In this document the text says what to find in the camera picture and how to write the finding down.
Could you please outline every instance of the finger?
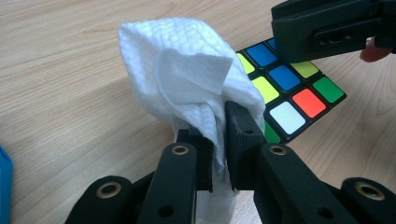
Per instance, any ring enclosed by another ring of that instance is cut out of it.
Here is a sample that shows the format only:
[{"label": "finger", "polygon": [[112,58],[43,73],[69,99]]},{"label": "finger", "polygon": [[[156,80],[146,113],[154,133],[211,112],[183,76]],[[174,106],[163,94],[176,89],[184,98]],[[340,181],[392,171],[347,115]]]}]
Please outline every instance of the finger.
[{"label": "finger", "polygon": [[367,63],[373,63],[387,57],[392,49],[379,49],[374,44],[375,39],[372,38],[367,44],[366,49],[361,51],[361,59]]}]

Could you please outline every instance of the yellow sticker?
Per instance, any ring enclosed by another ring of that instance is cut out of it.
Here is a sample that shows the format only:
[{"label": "yellow sticker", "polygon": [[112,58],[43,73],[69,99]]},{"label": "yellow sticker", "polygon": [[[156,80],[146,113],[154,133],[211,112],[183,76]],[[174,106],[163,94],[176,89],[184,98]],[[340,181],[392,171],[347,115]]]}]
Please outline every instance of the yellow sticker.
[{"label": "yellow sticker", "polygon": [[319,71],[311,62],[291,63],[290,65],[304,78],[312,77]]},{"label": "yellow sticker", "polygon": [[238,56],[238,58],[241,60],[247,74],[254,72],[255,69],[253,65],[251,65],[251,63],[242,54],[237,53],[236,56]]},{"label": "yellow sticker", "polygon": [[259,90],[264,98],[266,104],[275,100],[279,96],[279,92],[265,79],[265,77],[258,77],[254,79],[253,85]]}]

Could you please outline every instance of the white tissue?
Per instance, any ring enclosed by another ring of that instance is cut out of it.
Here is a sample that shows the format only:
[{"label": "white tissue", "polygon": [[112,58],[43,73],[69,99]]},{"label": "white tissue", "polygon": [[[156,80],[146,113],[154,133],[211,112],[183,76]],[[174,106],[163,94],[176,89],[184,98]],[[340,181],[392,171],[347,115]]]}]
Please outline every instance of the white tissue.
[{"label": "white tissue", "polygon": [[214,192],[198,193],[197,221],[227,223],[234,194],[226,178],[224,102],[245,106],[263,130],[262,96],[231,47],[206,23],[173,18],[126,23],[120,52],[134,97],[177,132],[196,127],[215,145]]}]

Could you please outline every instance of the green sticker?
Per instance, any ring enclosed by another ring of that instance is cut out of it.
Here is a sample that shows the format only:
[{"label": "green sticker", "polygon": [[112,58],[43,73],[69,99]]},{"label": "green sticker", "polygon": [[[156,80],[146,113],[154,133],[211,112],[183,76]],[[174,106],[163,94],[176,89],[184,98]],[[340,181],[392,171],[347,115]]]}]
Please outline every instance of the green sticker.
[{"label": "green sticker", "polygon": [[334,103],[344,95],[344,92],[327,77],[315,82],[314,88],[330,103]]},{"label": "green sticker", "polygon": [[267,123],[265,122],[265,140],[268,143],[280,143],[280,137],[277,135],[275,130]]}]

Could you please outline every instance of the wooden table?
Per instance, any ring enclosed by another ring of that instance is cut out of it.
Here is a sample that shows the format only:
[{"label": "wooden table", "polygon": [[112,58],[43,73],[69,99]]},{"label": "wooden table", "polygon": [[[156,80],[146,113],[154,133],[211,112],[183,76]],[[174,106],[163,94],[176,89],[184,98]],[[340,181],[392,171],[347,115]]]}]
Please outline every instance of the wooden table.
[{"label": "wooden table", "polygon": [[[14,162],[13,223],[62,223],[96,179],[135,182],[173,141],[134,99],[120,57],[122,23],[194,17],[235,49],[272,36],[281,1],[2,1],[0,144]],[[363,176],[396,191],[396,58],[314,61],[348,95],[289,146],[336,187]],[[250,192],[233,223],[260,223]]]}]

